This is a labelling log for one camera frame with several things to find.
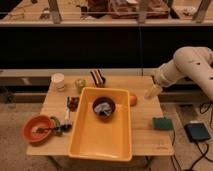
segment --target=table leg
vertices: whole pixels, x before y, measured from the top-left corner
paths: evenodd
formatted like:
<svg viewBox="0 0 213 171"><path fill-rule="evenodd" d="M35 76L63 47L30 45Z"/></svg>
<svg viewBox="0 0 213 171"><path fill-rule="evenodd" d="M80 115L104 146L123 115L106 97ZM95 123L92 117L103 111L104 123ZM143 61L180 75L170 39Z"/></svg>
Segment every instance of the table leg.
<svg viewBox="0 0 213 171"><path fill-rule="evenodd" d="M144 168L151 170L151 163L152 163L153 158L154 158L153 156L150 156L150 157L145 156L146 165L144 166Z"/></svg>
<svg viewBox="0 0 213 171"><path fill-rule="evenodd" d="M55 166L56 170L57 171L61 171L62 170L62 167L61 165L54 159L53 156L46 156L48 158L48 160L51 161L51 163Z"/></svg>

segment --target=white cup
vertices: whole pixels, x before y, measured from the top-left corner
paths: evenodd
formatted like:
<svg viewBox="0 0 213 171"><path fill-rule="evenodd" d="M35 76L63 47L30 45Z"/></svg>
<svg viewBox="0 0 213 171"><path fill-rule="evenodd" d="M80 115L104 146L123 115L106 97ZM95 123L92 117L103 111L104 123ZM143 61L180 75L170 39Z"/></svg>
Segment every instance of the white cup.
<svg viewBox="0 0 213 171"><path fill-rule="evenodd" d="M53 74L51 77L51 81L58 91L63 91L65 89L64 74L62 73Z"/></svg>

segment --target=orange tray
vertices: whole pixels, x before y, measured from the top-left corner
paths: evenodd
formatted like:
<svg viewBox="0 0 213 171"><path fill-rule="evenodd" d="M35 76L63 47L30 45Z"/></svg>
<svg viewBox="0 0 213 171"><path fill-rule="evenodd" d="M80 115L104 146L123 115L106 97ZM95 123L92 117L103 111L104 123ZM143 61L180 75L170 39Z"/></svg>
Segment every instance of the orange tray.
<svg viewBox="0 0 213 171"><path fill-rule="evenodd" d="M110 120L103 120L93 109L99 97L115 102ZM129 161L132 158L129 92L122 89L85 87L76 113L68 154L73 158Z"/></svg>

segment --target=gray floor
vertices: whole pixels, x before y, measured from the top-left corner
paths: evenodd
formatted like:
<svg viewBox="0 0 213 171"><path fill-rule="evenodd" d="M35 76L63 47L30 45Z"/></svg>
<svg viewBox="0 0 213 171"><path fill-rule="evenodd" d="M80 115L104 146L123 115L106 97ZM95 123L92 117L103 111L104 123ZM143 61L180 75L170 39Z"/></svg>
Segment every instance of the gray floor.
<svg viewBox="0 0 213 171"><path fill-rule="evenodd" d="M36 115L41 109L40 103L26 104L0 104L0 171L11 170L26 170L26 171L55 171L54 165L46 157L42 156L27 156L27 143L23 141L21 136L21 127L25 120L30 116ZM202 121L207 126L209 133L213 135L213 131L209 128L210 112L206 115L199 114L199 104L194 104L194 111L190 111L189 115L195 114L199 121ZM175 155L181 165L182 170L188 169L193 161L195 161L200 153L196 146L189 143L183 129L183 123L187 119L182 117L181 109L177 104L164 103L161 105L165 116L173 120L176 131ZM210 150L208 157L213 159L212 139L208 141ZM55 157L55 159L64 167L65 170L75 171L143 171L149 170L143 168L146 164L144 157L134 157L128 163L102 162L102 161L86 161L86 160L71 160L67 157ZM212 171L213 163L202 159L194 168L197 171ZM151 163L153 171L173 171L171 160L169 157L155 157Z"/></svg>

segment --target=bowl rim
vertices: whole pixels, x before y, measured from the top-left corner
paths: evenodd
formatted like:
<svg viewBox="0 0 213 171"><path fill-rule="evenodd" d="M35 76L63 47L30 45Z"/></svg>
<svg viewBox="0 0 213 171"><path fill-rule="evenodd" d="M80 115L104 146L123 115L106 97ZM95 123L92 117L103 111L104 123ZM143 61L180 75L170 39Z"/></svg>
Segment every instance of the bowl rim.
<svg viewBox="0 0 213 171"><path fill-rule="evenodd" d="M29 143L37 143L37 142L40 142L40 141L43 141L44 139L46 139L52 132L52 130L48 130L46 131L44 134L44 136L42 136L41 138L39 139L30 139L28 136L26 136L25 134L25 131L26 131L26 126L30 123L31 120L35 119L35 118L45 118L46 120L49 121L49 124L50 124L50 127L54 127L54 122L51 120L51 118L47 115L44 115L44 114L39 114L39 115L36 115L36 116L32 116L30 117L27 121L25 121L25 123L23 124L22 126L22 129L21 129L21 134L23 136L23 138L28 141Z"/></svg>
<svg viewBox="0 0 213 171"><path fill-rule="evenodd" d="M99 114L99 113L96 113L94 111L94 108L99 104L101 103L102 101L106 101L109 103L110 107L112 108L112 112L109 114L109 115L104 115L104 114ZM104 117L109 117L111 116L114 111L115 111L115 108L116 108L116 105L115 105L115 102L112 100L112 98L110 97L107 97L107 96L101 96L101 97L98 97L94 100L93 104L92 104L92 109L93 109L93 112L98 115L98 116L104 116Z"/></svg>

